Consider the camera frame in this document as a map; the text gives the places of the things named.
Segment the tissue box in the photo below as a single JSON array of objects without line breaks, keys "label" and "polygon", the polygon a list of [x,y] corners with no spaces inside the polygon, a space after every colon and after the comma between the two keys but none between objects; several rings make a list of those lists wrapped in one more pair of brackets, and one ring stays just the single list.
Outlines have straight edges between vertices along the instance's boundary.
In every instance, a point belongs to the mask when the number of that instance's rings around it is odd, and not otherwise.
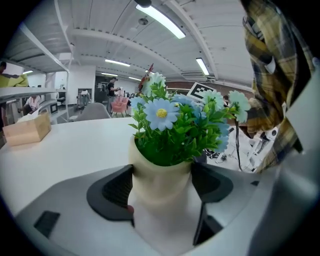
[{"label": "tissue box", "polygon": [[32,120],[3,127],[6,142],[10,146],[40,142],[50,131],[51,124],[48,113],[40,114]]}]

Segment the ceiling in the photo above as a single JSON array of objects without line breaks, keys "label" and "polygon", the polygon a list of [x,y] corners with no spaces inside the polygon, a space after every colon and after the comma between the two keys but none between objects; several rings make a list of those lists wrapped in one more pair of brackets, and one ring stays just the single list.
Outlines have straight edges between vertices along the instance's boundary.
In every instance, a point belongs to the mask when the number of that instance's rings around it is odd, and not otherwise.
[{"label": "ceiling", "polygon": [[[54,1],[66,40],[57,29],[57,18],[49,19],[55,16]],[[77,63],[95,65],[97,73],[141,78],[154,63],[153,71],[164,74],[167,80],[206,81],[196,62],[201,57],[216,80],[251,86],[253,70],[244,42],[244,10],[238,0],[152,0],[155,8],[183,30],[186,36],[182,39],[137,10],[134,0],[48,2],[51,3],[43,4],[41,11],[28,18],[27,27],[40,41],[47,40],[44,45],[54,54],[70,52],[66,43],[73,43]],[[141,18],[146,18],[148,24],[139,24]],[[21,39],[17,42],[21,48]],[[20,48],[14,52],[16,61],[39,54],[25,47],[28,49],[25,57]],[[105,58],[131,66],[106,63]]]}]

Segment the person wearing plaid shirt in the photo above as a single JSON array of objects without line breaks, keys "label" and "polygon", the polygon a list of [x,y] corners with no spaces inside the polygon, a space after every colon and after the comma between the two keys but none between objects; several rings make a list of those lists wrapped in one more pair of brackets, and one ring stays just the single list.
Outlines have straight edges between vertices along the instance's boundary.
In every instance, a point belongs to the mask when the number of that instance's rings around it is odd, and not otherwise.
[{"label": "person wearing plaid shirt", "polygon": [[241,129],[251,138],[258,131],[278,127],[272,149],[257,168],[260,173],[278,165],[292,150],[302,150],[282,104],[289,108],[312,73],[312,53],[294,24],[268,0],[241,1],[245,44],[250,54],[254,78],[249,100],[251,109]]}]

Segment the white wall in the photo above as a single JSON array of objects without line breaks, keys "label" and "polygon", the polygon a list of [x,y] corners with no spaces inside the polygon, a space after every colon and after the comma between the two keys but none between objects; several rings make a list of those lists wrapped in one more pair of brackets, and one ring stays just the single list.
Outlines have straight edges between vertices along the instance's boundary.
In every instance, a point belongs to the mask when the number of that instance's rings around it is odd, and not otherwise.
[{"label": "white wall", "polygon": [[6,63],[6,69],[3,72],[4,74],[9,74],[9,75],[18,75],[20,76],[24,72],[24,68],[21,66],[17,66],[14,64]]},{"label": "white wall", "polygon": [[77,104],[79,88],[92,89],[92,102],[95,96],[96,66],[72,65],[70,67],[69,81],[67,88],[68,104]]},{"label": "white wall", "polygon": [[124,80],[121,78],[118,78],[118,81],[115,81],[114,88],[123,87],[123,90],[125,90],[125,93],[134,94],[138,91],[138,85],[139,82]]},{"label": "white wall", "polygon": [[41,85],[41,87],[45,87],[46,84],[46,75],[45,74],[28,74],[27,75],[29,86],[30,87],[38,87],[38,85]]},{"label": "white wall", "polygon": [[60,89],[60,86],[63,85],[63,87],[66,87],[67,84],[67,72],[61,71],[55,73],[54,78],[54,88]]}]

